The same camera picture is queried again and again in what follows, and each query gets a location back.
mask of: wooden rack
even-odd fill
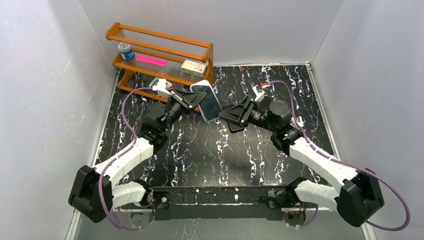
[[[149,35],[171,41],[176,41],[188,45],[195,45],[198,47],[205,48],[202,56],[195,55],[192,53],[183,52],[180,50],[174,50],[167,47],[154,45],[138,40],[138,36]],[[201,41],[195,41],[179,36],[173,36],[160,32],[150,31],[138,27],[122,25],[116,22],[106,33],[106,39],[115,40],[118,42],[124,42],[138,46],[141,48],[133,47],[135,57],[131,60],[124,60],[121,54],[117,54],[113,60],[113,65],[118,68],[125,69],[125,75],[118,83],[117,87],[121,90],[131,92],[134,88],[128,87],[127,83],[130,80],[134,72],[139,72],[147,75],[152,75],[168,81],[180,83],[186,86],[190,86],[193,83],[206,79],[211,85],[214,84],[214,62],[213,62],[213,44]],[[166,66],[159,66],[151,63],[146,63],[136,60],[137,56],[153,57],[166,61]],[[205,77],[194,76],[185,73],[181,70],[181,65],[186,59],[207,63],[207,69]],[[145,92],[137,91],[139,95],[156,99],[162,102],[167,102],[166,98]]]

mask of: smartphone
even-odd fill
[[[198,107],[200,109],[200,113],[205,122],[210,123],[213,120],[217,119],[218,114],[222,112],[222,108],[220,103],[218,102],[218,98],[212,89],[211,84],[208,80],[202,80],[194,83],[190,86],[190,90],[193,93],[196,92],[205,92],[206,96],[199,103]]]

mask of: gray floor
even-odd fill
[[[127,226],[130,213],[124,213]],[[314,211],[308,211],[311,217]],[[140,226],[147,215],[139,219]],[[313,224],[300,229],[286,227],[283,222],[265,219],[176,219],[154,221],[142,231],[115,228],[107,219],[92,223],[82,216],[78,223],[76,240],[365,240],[362,228],[352,227],[336,213],[320,210]]]

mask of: marble tabletop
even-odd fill
[[[120,79],[124,71],[118,70],[117,74]],[[136,73],[128,84],[145,87],[153,78]],[[214,67],[213,89],[221,106],[225,106],[242,101],[246,95],[254,96],[254,85],[274,80],[285,81],[291,87],[295,111],[305,120],[307,135],[333,154],[305,65]],[[265,93],[273,99],[290,101],[282,84],[268,87]],[[96,163],[107,160],[132,141],[120,115],[127,94],[119,89],[114,92]],[[129,123],[137,132],[151,102],[134,95],[126,105]],[[270,136],[269,131],[252,124],[244,131],[230,133],[222,120],[207,123],[200,113],[183,115],[170,130],[168,143],[130,171],[121,183],[142,179],[152,186],[269,186],[286,185],[297,177],[305,177],[327,184],[313,170],[278,151]]]

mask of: white box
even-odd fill
[[[186,74],[204,77],[207,66],[195,61],[185,60],[181,66],[181,70]]]

